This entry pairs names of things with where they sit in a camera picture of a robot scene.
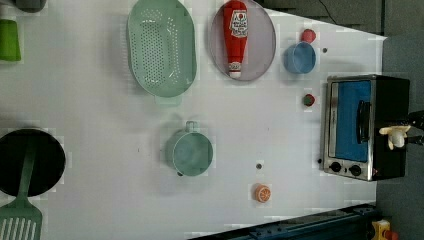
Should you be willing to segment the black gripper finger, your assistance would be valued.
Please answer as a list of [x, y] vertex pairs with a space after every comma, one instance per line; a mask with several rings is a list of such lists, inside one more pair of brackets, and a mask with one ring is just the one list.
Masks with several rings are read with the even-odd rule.
[[408, 124], [415, 128], [424, 128], [424, 111], [416, 111], [408, 114]]
[[416, 144], [416, 145], [420, 145], [423, 146], [424, 145], [424, 136], [410, 136], [406, 139], [406, 142], [408, 144]]

